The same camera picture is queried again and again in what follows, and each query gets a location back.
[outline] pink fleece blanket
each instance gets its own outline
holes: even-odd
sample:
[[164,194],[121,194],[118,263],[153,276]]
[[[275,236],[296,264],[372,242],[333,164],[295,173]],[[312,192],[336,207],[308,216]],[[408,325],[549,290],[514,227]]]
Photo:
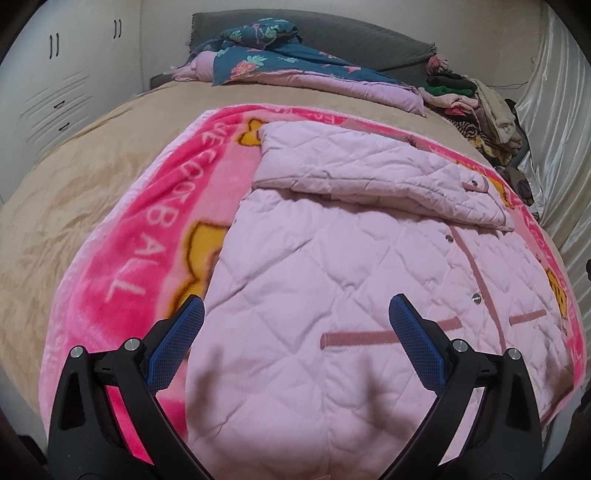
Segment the pink fleece blanket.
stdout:
[[[573,385],[586,358],[574,295],[540,227],[492,170],[430,139],[340,113],[272,105],[238,105],[204,113],[132,185],[83,244],[57,290],[40,375],[41,416],[47,428],[68,351],[115,349],[142,337],[191,293],[205,296],[223,239],[261,161],[258,129],[275,121],[309,120],[374,132],[413,145],[486,176],[510,212],[515,232],[542,264],[563,317]],[[186,363],[158,393],[168,418],[186,438]],[[564,400],[548,412],[548,421]],[[111,401],[132,451],[146,458],[121,398]]]

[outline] blue gripper pad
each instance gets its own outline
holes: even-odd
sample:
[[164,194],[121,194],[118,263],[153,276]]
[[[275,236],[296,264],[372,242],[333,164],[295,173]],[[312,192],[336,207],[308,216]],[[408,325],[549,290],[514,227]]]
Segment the blue gripper pad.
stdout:
[[150,393],[168,388],[174,374],[203,326],[205,307],[195,297],[179,315],[164,339],[148,360],[146,383]]
[[390,300],[388,314],[423,387],[440,395],[446,384],[445,361],[421,325],[425,320],[402,294]]

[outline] white wardrobe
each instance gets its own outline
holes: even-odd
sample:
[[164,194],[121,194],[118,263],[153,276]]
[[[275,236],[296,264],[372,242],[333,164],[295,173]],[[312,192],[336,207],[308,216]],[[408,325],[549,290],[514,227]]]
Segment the white wardrobe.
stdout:
[[48,0],[0,64],[0,207],[60,141],[142,91],[141,0]]

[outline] metal screw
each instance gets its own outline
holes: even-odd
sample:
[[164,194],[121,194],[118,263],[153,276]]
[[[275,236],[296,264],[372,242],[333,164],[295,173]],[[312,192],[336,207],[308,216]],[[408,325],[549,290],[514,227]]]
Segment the metal screw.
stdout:
[[137,350],[139,347],[139,340],[137,338],[130,338],[125,342],[125,349],[127,351],[133,352]]
[[521,352],[517,348],[509,348],[507,353],[513,360],[519,360],[521,358]]
[[454,340],[452,346],[456,352],[465,352],[468,350],[468,344],[464,340]]
[[83,353],[84,353],[84,349],[80,345],[75,346],[72,350],[70,350],[70,356],[72,358],[78,358]]

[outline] green clothing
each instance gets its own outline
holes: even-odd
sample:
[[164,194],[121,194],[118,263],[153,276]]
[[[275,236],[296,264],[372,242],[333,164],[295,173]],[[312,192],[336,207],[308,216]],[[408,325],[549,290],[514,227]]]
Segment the green clothing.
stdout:
[[425,85],[425,90],[428,91],[431,95],[439,97],[441,95],[446,95],[448,93],[455,93],[456,95],[465,95],[467,97],[473,97],[475,91],[474,90],[456,90],[453,88],[449,88],[446,86],[439,86],[439,87],[432,87],[431,85]]

